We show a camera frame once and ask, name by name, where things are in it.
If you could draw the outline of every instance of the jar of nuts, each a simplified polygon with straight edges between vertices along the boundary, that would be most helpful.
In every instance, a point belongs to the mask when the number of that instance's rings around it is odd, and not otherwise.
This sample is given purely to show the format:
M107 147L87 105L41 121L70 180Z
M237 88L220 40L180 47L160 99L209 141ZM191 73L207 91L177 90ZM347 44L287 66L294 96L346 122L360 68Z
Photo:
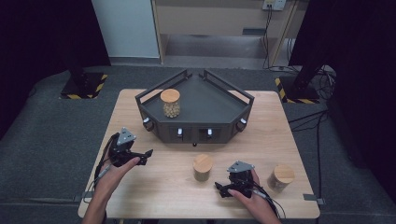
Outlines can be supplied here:
M161 92L163 100L163 113L168 118L175 118L180 114L180 93L174 89L168 89Z

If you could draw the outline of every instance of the black fabric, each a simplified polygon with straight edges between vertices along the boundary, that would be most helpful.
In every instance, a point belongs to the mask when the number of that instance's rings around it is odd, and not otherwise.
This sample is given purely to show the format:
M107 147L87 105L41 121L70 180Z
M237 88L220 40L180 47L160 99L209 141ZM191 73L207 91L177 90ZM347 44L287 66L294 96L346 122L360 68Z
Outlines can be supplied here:
M110 62L89 0L9 0L0 9L1 139L38 80Z
M333 99L351 141L394 202L396 180L387 174L396 172L395 11L392 0L312 0L290 59L334 69Z

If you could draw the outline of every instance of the power socket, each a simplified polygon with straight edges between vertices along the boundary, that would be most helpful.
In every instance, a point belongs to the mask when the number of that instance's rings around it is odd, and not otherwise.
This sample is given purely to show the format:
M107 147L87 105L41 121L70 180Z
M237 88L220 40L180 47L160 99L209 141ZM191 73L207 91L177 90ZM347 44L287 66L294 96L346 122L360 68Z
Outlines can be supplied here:
M271 6L271 9L274 11L281 11L286 5L286 1L287 0L264 0L262 9L269 10L269 6Z

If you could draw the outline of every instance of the dark gray storage stand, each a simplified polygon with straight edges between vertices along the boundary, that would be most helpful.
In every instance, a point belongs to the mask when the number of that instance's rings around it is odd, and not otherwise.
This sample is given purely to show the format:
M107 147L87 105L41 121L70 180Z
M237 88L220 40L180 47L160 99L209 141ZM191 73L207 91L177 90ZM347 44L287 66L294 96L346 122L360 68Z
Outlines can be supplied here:
M163 113L161 91L180 92L180 114L168 118ZM159 93L141 98L153 91ZM229 91L239 92L245 100ZM135 97L147 131L153 132L164 143L215 144L227 143L244 131L253 106L254 97L219 76L204 70L192 75L187 70L166 79Z

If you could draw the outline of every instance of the human arm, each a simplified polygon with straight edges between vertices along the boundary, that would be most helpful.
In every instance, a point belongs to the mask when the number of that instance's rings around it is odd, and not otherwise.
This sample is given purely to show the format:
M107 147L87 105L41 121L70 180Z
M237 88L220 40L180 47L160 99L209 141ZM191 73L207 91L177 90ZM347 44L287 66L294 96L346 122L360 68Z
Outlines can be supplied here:
M251 170L253 180L260 185L260 179L254 170ZM245 197L241 192L229 189L228 192L241 202L253 217L261 224L278 224L281 223L273 212L270 204L260 195L252 193L250 198Z
M110 160L106 160L101 168L104 171L108 165L109 170L99 179L96 184L94 194L88 205L87 211L82 224L102 223L106 212L106 206L111 198L112 193L117 188L125 174L136 166L140 161L139 157L135 157L123 164L121 167L110 165Z

